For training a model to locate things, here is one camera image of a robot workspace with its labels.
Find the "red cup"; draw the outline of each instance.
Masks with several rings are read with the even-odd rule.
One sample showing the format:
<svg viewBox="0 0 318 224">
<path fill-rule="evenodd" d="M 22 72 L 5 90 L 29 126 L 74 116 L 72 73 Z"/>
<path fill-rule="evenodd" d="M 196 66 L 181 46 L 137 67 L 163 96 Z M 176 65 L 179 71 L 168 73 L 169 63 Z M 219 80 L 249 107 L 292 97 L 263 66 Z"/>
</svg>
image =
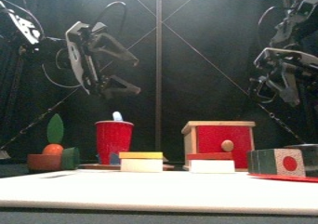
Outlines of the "red cup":
<svg viewBox="0 0 318 224">
<path fill-rule="evenodd" d="M 108 165 L 110 155 L 127 152 L 132 142 L 133 124 L 118 121 L 96 122 L 98 162 Z"/>
</svg>

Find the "white table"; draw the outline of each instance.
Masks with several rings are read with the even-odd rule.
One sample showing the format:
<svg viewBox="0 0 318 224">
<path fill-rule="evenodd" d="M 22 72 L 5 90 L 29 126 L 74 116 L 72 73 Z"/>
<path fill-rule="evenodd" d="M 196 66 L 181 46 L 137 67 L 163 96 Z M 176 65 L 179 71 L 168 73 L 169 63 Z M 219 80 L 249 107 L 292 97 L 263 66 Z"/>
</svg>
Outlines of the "white table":
<svg viewBox="0 0 318 224">
<path fill-rule="evenodd" d="M 247 173 L 81 169 L 1 178 L 0 187 L 0 206 L 9 212 L 48 208 L 318 217 L 318 183 L 257 179 Z"/>
</svg>

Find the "black backdrop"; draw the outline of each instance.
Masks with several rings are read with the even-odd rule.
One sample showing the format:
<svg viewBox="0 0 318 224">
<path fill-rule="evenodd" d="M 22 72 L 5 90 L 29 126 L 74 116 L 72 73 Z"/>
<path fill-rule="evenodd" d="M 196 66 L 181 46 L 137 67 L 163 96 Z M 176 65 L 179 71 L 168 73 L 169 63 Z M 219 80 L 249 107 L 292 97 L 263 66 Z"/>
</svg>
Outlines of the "black backdrop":
<svg viewBox="0 0 318 224">
<path fill-rule="evenodd" d="M 22 0 L 9 1 L 25 6 Z M 64 32 L 74 22 L 90 23 L 113 1 L 26 0 L 26 7 L 42 25 L 45 36 L 64 38 Z M 161 37 L 156 36 L 155 30 L 157 0 L 118 1 L 127 4 L 128 15 L 117 40 L 140 63 L 135 68 L 121 64 L 113 66 L 116 74 L 141 87 L 141 93 L 135 97 L 102 100 L 77 89 L 54 111 L 64 122 L 62 146 L 77 146 L 81 160 L 96 160 L 94 122 L 112 119 L 113 111 L 120 111 L 124 120 L 135 125 L 132 150 L 159 149 L 172 162 L 184 159 L 180 131 L 187 121 L 255 121 L 256 149 L 298 144 L 299 140 L 247 96 L 249 77 L 255 74 L 252 61 L 261 50 L 256 42 L 256 23 L 268 7 L 281 6 L 281 0 L 160 0 Z M 121 15 L 120 8 L 114 8 L 102 18 L 113 36 Z M 263 22 L 263 46 L 281 19 L 283 13 L 275 12 Z M 58 70 L 54 61 L 41 64 L 25 60 L 18 64 L 17 48 L 5 39 L 0 43 L 4 143 L 65 98 L 77 83 L 72 72 Z M 160 54 L 156 53 L 157 45 L 161 45 Z M 53 85 L 45 75 L 60 85 Z M 302 106 L 291 108 L 279 99 L 263 106 L 306 142 L 316 142 L 315 134 L 308 132 Z M 9 144 L 12 157 L 24 159 L 28 153 L 41 152 L 52 114 Z M 157 134 L 160 144 L 155 146 Z"/>
</svg>

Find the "red bowl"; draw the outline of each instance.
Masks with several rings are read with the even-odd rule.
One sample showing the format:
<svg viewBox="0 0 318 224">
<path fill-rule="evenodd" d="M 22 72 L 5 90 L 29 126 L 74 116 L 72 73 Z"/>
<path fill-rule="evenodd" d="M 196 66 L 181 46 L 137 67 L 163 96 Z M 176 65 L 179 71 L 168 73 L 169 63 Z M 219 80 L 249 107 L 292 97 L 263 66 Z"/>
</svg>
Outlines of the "red bowl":
<svg viewBox="0 0 318 224">
<path fill-rule="evenodd" d="M 34 171 L 61 170 L 61 156 L 56 154 L 29 154 L 26 168 Z"/>
</svg>

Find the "white block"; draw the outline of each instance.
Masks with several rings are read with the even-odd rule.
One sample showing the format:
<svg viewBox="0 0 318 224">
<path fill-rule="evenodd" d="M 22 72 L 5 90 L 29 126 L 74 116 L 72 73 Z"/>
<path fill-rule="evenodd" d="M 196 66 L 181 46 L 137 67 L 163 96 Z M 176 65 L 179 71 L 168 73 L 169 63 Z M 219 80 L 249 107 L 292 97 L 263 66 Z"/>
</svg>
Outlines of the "white block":
<svg viewBox="0 0 318 224">
<path fill-rule="evenodd" d="M 235 173 L 233 160 L 191 160 L 188 171 L 192 173 Z"/>
<path fill-rule="evenodd" d="M 121 159 L 120 171 L 163 172 L 163 159 Z"/>
</svg>

